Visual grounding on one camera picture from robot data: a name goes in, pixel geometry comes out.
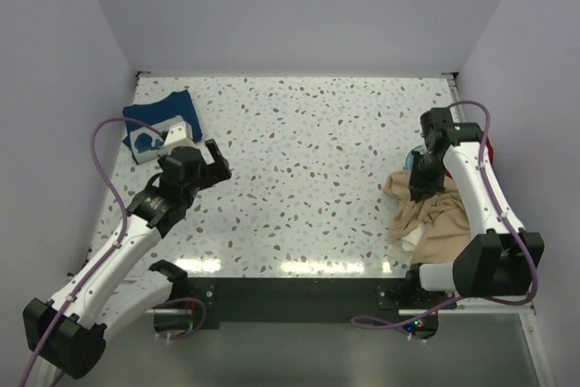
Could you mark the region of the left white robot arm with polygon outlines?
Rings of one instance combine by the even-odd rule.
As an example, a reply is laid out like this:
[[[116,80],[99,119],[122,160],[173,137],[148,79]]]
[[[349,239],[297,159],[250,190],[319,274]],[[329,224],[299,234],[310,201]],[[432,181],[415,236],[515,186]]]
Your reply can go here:
[[[112,324],[99,317],[126,275],[187,214],[197,194],[228,180],[231,170],[214,140],[200,149],[178,146],[159,158],[160,173],[121,214],[121,223],[95,258],[47,301],[24,308],[24,330],[34,358],[43,358],[73,379],[100,360]]]

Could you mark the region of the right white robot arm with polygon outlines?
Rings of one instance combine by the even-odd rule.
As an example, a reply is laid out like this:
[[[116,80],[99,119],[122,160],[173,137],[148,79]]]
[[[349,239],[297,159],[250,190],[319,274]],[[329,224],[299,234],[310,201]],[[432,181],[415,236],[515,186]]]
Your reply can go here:
[[[441,193],[450,174],[466,210],[470,241],[450,262],[412,266],[403,287],[406,302],[422,308],[436,293],[503,305],[532,302],[544,240],[525,229],[499,186],[488,155],[489,126],[456,122],[449,107],[424,112],[420,125],[425,150],[412,154],[411,199]]]

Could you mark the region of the beige t-shirt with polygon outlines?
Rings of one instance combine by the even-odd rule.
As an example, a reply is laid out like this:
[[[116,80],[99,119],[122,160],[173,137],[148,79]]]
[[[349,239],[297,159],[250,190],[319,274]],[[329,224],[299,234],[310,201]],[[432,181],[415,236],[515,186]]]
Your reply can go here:
[[[394,198],[398,210],[388,230],[388,244],[409,234],[420,224],[430,224],[419,242],[411,264],[440,264],[453,261],[471,241],[467,213],[454,180],[446,177],[444,191],[424,201],[412,201],[410,172],[391,173],[383,191]]]

